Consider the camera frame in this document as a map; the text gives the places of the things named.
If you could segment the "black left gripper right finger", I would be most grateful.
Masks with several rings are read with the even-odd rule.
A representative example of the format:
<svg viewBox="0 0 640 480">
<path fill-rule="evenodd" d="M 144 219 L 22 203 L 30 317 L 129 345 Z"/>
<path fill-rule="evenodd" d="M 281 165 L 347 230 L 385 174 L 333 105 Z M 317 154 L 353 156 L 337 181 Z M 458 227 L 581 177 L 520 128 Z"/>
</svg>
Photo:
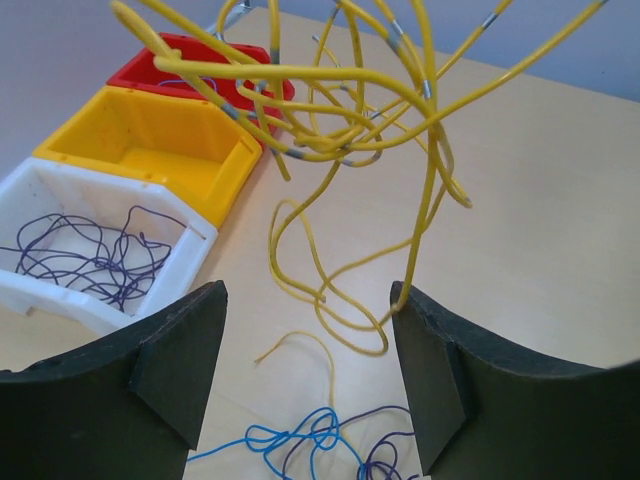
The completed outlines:
<svg viewBox="0 0 640 480">
<path fill-rule="evenodd" d="M 639 365 L 521 346 L 417 288 L 393 332 L 422 472 L 434 479 L 635 479 Z"/>
</svg>

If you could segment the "yellow plastic bin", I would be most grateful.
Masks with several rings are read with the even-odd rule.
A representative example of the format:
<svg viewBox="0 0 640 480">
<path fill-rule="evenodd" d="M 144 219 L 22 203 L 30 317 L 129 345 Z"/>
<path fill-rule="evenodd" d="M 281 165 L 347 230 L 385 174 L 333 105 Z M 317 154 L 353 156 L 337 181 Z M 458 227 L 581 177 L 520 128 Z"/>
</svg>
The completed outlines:
<svg viewBox="0 0 640 480">
<path fill-rule="evenodd" d="M 257 140 L 203 100 L 105 86 L 34 156 L 159 184 L 220 227 L 262 156 Z"/>
</svg>

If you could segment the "white plastic bin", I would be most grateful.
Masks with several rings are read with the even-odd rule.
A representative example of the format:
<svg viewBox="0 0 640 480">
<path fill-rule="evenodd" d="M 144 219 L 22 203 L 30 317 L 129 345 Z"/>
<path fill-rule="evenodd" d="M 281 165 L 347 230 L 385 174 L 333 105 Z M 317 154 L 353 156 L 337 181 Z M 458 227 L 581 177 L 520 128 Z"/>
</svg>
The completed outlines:
<svg viewBox="0 0 640 480">
<path fill-rule="evenodd" d="M 108 334 L 185 295 L 217 236 L 165 187 L 29 157 L 1 182 L 1 303 Z"/>
</svg>

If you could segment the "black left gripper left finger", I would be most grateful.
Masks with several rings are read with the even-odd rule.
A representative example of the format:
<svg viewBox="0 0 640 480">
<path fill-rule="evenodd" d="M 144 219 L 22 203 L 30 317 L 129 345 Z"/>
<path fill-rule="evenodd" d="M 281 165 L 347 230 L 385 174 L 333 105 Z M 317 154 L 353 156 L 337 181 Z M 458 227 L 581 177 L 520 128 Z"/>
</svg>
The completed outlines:
<svg viewBox="0 0 640 480">
<path fill-rule="evenodd" d="M 2 371 L 2 478 L 182 478 L 227 306 L 225 284 L 209 282 L 95 341 Z"/>
</svg>

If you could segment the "red plastic bin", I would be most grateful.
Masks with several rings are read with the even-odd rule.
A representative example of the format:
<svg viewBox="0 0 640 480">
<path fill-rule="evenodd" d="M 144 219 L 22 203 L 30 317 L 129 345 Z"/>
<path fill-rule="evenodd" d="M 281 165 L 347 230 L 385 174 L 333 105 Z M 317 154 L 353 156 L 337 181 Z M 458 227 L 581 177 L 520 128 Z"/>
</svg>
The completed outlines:
<svg viewBox="0 0 640 480">
<path fill-rule="evenodd" d="M 264 72 L 272 67 L 281 73 L 283 99 L 289 101 L 295 89 L 287 78 L 285 65 L 280 62 L 280 50 L 276 47 L 266 51 L 261 47 L 247 44 L 229 44 L 234 55 L 248 56 L 248 62 L 228 56 L 225 51 L 213 48 L 214 41 L 202 42 L 196 38 L 162 33 L 160 39 L 171 47 L 176 60 L 168 71 L 159 70 L 155 64 L 155 54 L 143 49 L 118 70 L 109 80 L 110 86 L 132 88 L 136 91 L 158 94 L 170 101 L 184 100 L 188 107 L 198 101 L 205 107 L 213 108 L 215 119 L 211 124 L 199 126 L 189 113 L 171 113 L 162 120 L 156 113 L 146 115 L 143 133 L 150 136 L 144 144 L 156 147 L 189 147 L 192 149 L 215 145 L 230 146 L 231 135 L 246 130 L 243 118 L 254 124 L 252 131 L 259 128 L 257 107 L 260 103 L 245 91 L 272 98 L 275 89 L 268 85 L 271 77 L 252 75 L 254 68 Z"/>
</svg>

